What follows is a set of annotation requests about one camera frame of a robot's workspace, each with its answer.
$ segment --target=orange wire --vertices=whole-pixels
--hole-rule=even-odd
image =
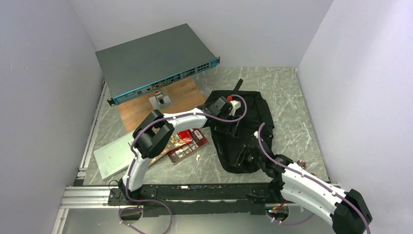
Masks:
[[[281,208],[284,204],[285,204],[286,200],[284,199],[284,201],[282,201],[281,205],[273,207],[273,210],[278,210],[279,208]]]

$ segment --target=white wall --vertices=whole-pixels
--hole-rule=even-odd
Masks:
[[[408,0],[334,0],[298,68],[328,174],[374,234],[413,228],[412,23]]]
[[[2,1],[0,233],[52,231],[101,79],[93,44],[68,1]]]
[[[188,23],[221,66],[297,67],[333,0],[70,0],[97,50]]]

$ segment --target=wooden board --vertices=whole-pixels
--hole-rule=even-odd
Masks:
[[[173,114],[188,111],[205,103],[204,96],[192,78],[186,78],[168,85],[167,89],[172,105],[162,109],[162,113]],[[149,98],[153,97],[156,91],[144,94],[117,106],[126,132],[134,131],[153,110]]]

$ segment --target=blue front panel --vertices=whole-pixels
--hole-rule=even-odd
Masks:
[[[167,86],[169,84],[175,83],[177,81],[183,80],[187,77],[193,76],[194,74],[206,71],[210,68],[216,67],[217,66],[217,59],[214,59],[208,63],[200,64],[196,67],[193,67],[191,69],[188,69],[186,71],[182,71],[180,73],[174,74],[172,76],[163,78],[159,81],[156,81],[154,83],[148,84],[146,86],[131,90],[125,94],[119,95],[117,97],[113,98],[113,101],[115,102],[116,105],[119,105],[123,102],[129,101],[131,99],[137,98],[143,94],[152,92],[154,90],[157,90],[161,87]]]

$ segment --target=marble tabletop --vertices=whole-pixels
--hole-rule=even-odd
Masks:
[[[313,127],[302,97],[294,68],[270,67],[216,67],[193,76],[205,98],[212,90],[232,90],[238,79],[244,80],[240,90],[259,91],[266,99],[274,120],[275,129],[272,150],[294,161],[306,161],[306,170],[327,181],[328,176],[321,157]],[[261,170],[251,174],[226,172],[216,155],[209,128],[202,132],[210,143],[173,165],[165,156],[149,167],[145,184],[189,183],[253,183],[270,182]],[[93,151],[126,134],[116,107],[105,103]],[[100,176],[96,159],[92,154],[84,179],[84,185],[107,185],[112,179],[120,179],[125,170],[105,180]]]

